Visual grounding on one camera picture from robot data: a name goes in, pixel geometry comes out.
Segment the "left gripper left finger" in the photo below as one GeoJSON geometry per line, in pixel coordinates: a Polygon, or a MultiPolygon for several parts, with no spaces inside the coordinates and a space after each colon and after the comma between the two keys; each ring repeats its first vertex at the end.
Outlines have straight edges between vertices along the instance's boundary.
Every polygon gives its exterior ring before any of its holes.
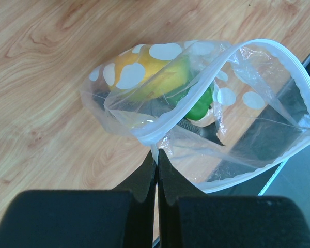
{"type": "Polygon", "coordinates": [[[28,190],[0,222],[0,247],[152,247],[155,163],[111,190],[28,190]]]}

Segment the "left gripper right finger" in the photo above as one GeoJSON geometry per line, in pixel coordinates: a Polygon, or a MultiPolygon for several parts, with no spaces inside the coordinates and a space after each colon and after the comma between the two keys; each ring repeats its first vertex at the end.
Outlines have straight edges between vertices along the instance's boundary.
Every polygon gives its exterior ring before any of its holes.
{"type": "Polygon", "coordinates": [[[161,247],[310,247],[310,228],[289,198],[210,196],[158,155],[161,247]]]}

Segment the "fake green bell pepper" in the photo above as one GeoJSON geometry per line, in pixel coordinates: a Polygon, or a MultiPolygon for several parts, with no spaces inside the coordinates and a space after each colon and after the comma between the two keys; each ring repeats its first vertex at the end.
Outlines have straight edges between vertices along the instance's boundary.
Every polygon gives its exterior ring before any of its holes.
{"type": "MultiPolygon", "coordinates": [[[[212,98],[212,86],[209,86],[203,95],[198,99],[198,101],[193,105],[193,107],[186,113],[185,118],[193,121],[199,121],[205,117],[208,109],[211,108],[213,103],[212,98]]],[[[175,107],[178,102],[184,98],[189,92],[189,88],[183,91],[179,90],[178,92],[172,92],[172,94],[167,98],[168,103],[175,107]]]]}

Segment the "polka dot zip bag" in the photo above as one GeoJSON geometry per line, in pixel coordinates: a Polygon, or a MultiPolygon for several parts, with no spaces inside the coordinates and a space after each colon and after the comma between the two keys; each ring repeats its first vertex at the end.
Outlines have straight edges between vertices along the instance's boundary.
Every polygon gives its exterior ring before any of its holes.
{"type": "Polygon", "coordinates": [[[310,145],[310,76],[269,39],[140,44],[94,68],[80,96],[107,132],[164,150],[207,193],[310,145]]]}

